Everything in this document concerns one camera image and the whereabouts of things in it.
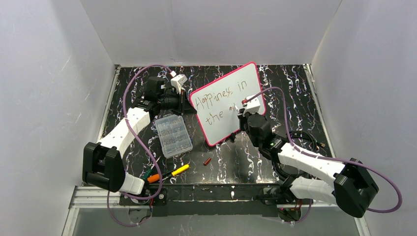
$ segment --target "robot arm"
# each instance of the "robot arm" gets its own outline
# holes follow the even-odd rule
[[[259,100],[255,98],[246,103],[238,114],[240,129],[248,134],[253,146],[272,162],[293,166],[318,178],[290,176],[269,197],[287,202],[295,199],[320,200],[338,205],[351,216],[362,217],[379,191],[368,171],[352,164],[301,154],[287,138],[272,132],[267,119],[257,113],[259,107]]]
[[[137,96],[133,108],[127,112],[127,119],[136,133],[148,126],[161,110],[170,110],[180,116],[197,113],[184,94],[182,84],[185,80],[185,75],[179,74],[170,85],[164,78],[149,78],[143,98]],[[97,143],[84,147],[83,181],[112,192],[138,195],[145,181],[125,172],[121,159],[134,140],[125,119]]]

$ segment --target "clear plastic box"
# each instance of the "clear plastic box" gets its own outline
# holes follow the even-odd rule
[[[184,119],[180,116],[170,115],[155,120],[162,153],[166,158],[191,151],[193,144],[185,127]]]

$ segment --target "white enclosure panel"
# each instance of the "white enclosure panel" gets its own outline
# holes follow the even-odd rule
[[[365,214],[371,235],[417,235],[416,12],[416,1],[342,1],[313,59],[336,155],[379,169],[403,193],[399,211]],[[393,188],[373,176],[371,207],[393,207]]]
[[[79,1],[0,1],[0,235],[61,235],[114,65]]]
[[[341,0],[81,2],[113,62],[132,66],[310,63]]]

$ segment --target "purple cable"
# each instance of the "purple cable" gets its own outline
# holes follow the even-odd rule
[[[310,210],[311,210],[311,205],[313,204],[313,200],[312,199],[310,199],[310,204],[308,205],[308,210],[307,210],[307,213],[300,219],[300,220],[298,220],[298,221],[295,221],[294,223],[295,224],[298,224],[298,223],[301,223],[303,220],[305,220],[307,217],[308,217],[308,215],[310,214]]]
[[[127,110],[126,110],[126,96],[127,96],[127,92],[129,92],[129,88],[130,88],[130,86],[133,84],[133,82],[134,82],[134,81],[135,81],[135,79],[139,76],[139,74],[140,74],[140,73],[144,72],[146,69],[148,69],[148,68],[150,68],[150,67],[153,67],[153,66],[160,66],[160,67],[163,67],[163,68],[167,69],[167,71],[168,71],[169,73],[171,73],[171,72],[172,72],[172,70],[171,70],[171,69],[169,69],[168,67],[166,67],[166,66],[164,66],[164,65],[153,64],[153,65],[148,65],[148,66],[143,67],[142,69],[140,69],[140,70],[139,70],[139,71],[135,74],[135,76],[133,76],[133,78],[130,80],[129,84],[127,85],[126,89],[124,90],[124,94],[123,94],[123,102],[122,102],[122,106],[123,106],[123,115],[124,115],[124,117],[126,118],[126,119],[125,119],[125,121],[126,121],[127,128],[128,128],[128,129],[129,129],[129,131],[133,134],[133,136],[134,136],[134,137],[135,137],[135,139],[139,142],[139,144],[143,147],[143,149],[146,151],[146,153],[149,155],[149,157],[151,158],[151,160],[152,160],[152,162],[153,162],[153,164],[154,164],[154,166],[155,166],[155,168],[156,168],[156,171],[158,172],[158,175],[159,175],[159,187],[158,187],[158,190],[155,192],[155,194],[153,194],[152,196],[149,196],[149,197],[143,197],[143,198],[142,198],[142,197],[136,197],[136,196],[133,196],[133,195],[128,194],[128,193],[125,193],[125,192],[120,192],[121,194],[123,194],[123,195],[125,195],[125,196],[128,196],[128,197],[133,198],[133,199],[137,199],[137,200],[148,200],[148,199],[152,199],[152,198],[156,197],[156,196],[159,194],[159,192],[161,192],[161,189],[162,189],[162,182],[163,182],[163,180],[162,180],[162,173],[161,173],[161,169],[159,168],[159,165],[158,165],[157,161],[155,160],[155,157],[152,155],[152,153],[150,152],[149,148],[145,146],[145,144],[142,142],[142,140],[139,138],[139,136],[138,136],[138,135],[135,133],[135,131],[133,130],[132,126],[131,126],[131,125],[130,125],[130,123],[129,123],[129,120],[127,119]],[[126,226],[126,227],[136,227],[136,226],[141,225],[141,224],[143,224],[143,223],[145,223],[145,222],[147,222],[147,221],[149,220],[149,218],[150,218],[150,217],[149,217],[149,218],[147,218],[146,220],[144,220],[144,221],[140,222],[140,223],[137,223],[137,224],[125,224],[125,223],[123,223],[123,222],[120,222],[119,220],[117,220],[117,219],[115,218],[115,216],[113,215],[112,211],[110,210],[110,205],[109,205],[109,197],[110,197],[110,191],[107,193],[107,210],[109,211],[109,214],[110,214],[111,218],[113,218],[113,220],[114,220],[114,221],[116,221],[116,223],[118,223],[118,224],[120,224],[120,225],[122,225],[122,226]]]
[[[107,210],[109,211],[109,214],[110,214],[111,218],[116,223],[118,223],[119,225],[126,226],[126,227],[136,227],[136,226],[142,225],[143,223],[147,222],[151,218],[151,216],[150,216],[150,217],[146,218],[144,221],[136,223],[136,224],[125,224],[125,223],[117,220],[116,217],[113,215],[112,211],[110,210],[109,198],[110,198],[110,191],[107,192]]]
[[[136,197],[136,196],[133,196],[133,195],[131,195],[131,194],[121,192],[121,194],[126,195],[126,196],[128,196],[128,197],[130,197],[130,198],[133,198],[133,199],[137,199],[137,200],[148,200],[148,199],[152,199],[152,198],[154,198],[154,197],[158,196],[159,192],[160,192],[160,191],[161,191],[161,189],[162,189],[162,182],[163,182],[163,181],[162,181],[162,173],[161,173],[161,169],[159,168],[159,165],[158,165],[158,163],[156,162],[155,157],[154,157],[154,156],[153,156],[153,154],[150,152],[149,148],[147,148],[147,147],[145,146],[145,144],[142,142],[142,140],[139,138],[139,136],[135,133],[135,131],[133,130],[132,126],[130,126],[130,123],[129,123],[129,120],[128,120],[128,117],[127,117],[127,110],[126,110],[126,96],[127,96],[127,93],[129,92],[129,88],[130,88],[130,86],[133,84],[133,82],[134,82],[134,81],[135,81],[135,79],[139,76],[139,74],[140,74],[140,73],[144,72],[146,69],[148,69],[148,68],[150,68],[150,67],[153,67],[153,66],[160,66],[160,67],[163,67],[163,68],[167,69],[167,71],[168,71],[169,73],[171,73],[171,72],[172,72],[172,70],[171,70],[171,69],[169,69],[168,67],[166,67],[166,66],[164,66],[164,65],[154,64],[154,65],[148,65],[148,66],[143,67],[142,69],[140,69],[140,70],[139,70],[139,71],[135,74],[135,76],[133,76],[133,78],[130,80],[129,84],[127,85],[126,89],[124,90],[124,94],[123,94],[123,102],[122,102],[122,105],[123,105],[123,114],[124,114],[124,117],[126,118],[126,119],[125,119],[125,121],[126,121],[127,128],[128,128],[128,129],[129,129],[129,131],[133,134],[133,136],[134,136],[134,137],[135,137],[135,139],[139,142],[139,144],[143,147],[143,149],[146,151],[146,153],[149,155],[149,157],[151,158],[152,162],[155,164],[156,171],[158,171],[158,175],[159,175],[159,187],[158,187],[158,190],[155,192],[155,194],[153,194],[152,196],[149,196],[149,197]]]
[[[289,130],[289,128],[288,128],[288,126],[289,126],[289,123],[288,123],[288,119],[287,119],[287,105],[286,105],[286,103],[285,103],[285,95],[284,95],[284,91],[281,89],[281,88],[279,88],[279,87],[270,87],[270,88],[267,88],[267,89],[265,89],[265,90],[263,90],[263,91],[261,91],[261,92],[259,92],[259,93],[257,93],[255,96],[253,96],[253,97],[251,97],[250,99],[248,99],[247,100],[247,102],[249,102],[250,100],[252,100],[252,99],[254,99],[255,97],[258,97],[259,95],[261,95],[262,93],[264,93],[264,92],[266,92],[266,91],[268,91],[268,90],[271,90],[271,89],[276,89],[276,90],[279,90],[280,92],[281,92],[281,94],[282,94],[282,102],[283,102],[283,104],[284,104],[284,119],[285,119],[285,128],[286,128],[286,131],[287,131],[287,136],[289,137],[288,138],[288,140],[290,141],[290,144],[297,150],[297,151],[299,151],[301,154],[304,154],[304,155],[307,155],[307,156],[309,156],[309,157],[314,157],[314,158],[319,158],[319,159],[322,159],[322,160],[327,160],[327,161],[340,161],[340,162],[344,162],[344,163],[349,163],[349,164],[352,164],[352,165],[356,165],[356,166],[360,166],[360,167],[363,167],[363,168],[366,168],[366,169],[368,169],[368,170],[370,170],[370,171],[372,171],[372,172],[374,172],[374,173],[376,173],[377,175],[379,175],[379,176],[381,176],[383,179],[385,179],[393,188],[394,188],[394,190],[395,190],[395,192],[397,193],[397,195],[398,195],[398,203],[397,203],[397,205],[396,206],[394,206],[393,208],[391,208],[391,209],[387,209],[387,210],[378,210],[378,209],[371,209],[371,208],[368,208],[368,211],[371,211],[371,212],[376,212],[376,213],[391,213],[391,212],[394,212],[394,211],[396,211],[396,210],[398,210],[400,207],[401,207],[401,205],[402,205],[402,203],[403,203],[403,197],[402,197],[402,195],[401,195],[401,192],[400,192],[400,189],[398,188],[398,186],[391,180],[391,179],[389,179],[386,175],[384,175],[384,174],[382,174],[381,172],[379,172],[379,171],[377,171],[377,170],[375,170],[374,168],[371,168],[371,167],[368,167],[368,166],[365,166],[365,165],[363,165],[363,164],[360,164],[360,163],[357,163],[357,162],[353,162],[353,161],[350,161],[350,160],[344,160],[344,159],[340,159],[340,158],[332,158],[332,157],[326,157],[326,156],[316,156],[316,155],[313,155],[313,154],[310,154],[310,153],[307,153],[307,152],[304,152],[304,151],[302,151],[301,150],[301,148],[299,148],[295,143],[294,143],[294,141],[290,138],[290,130]]]

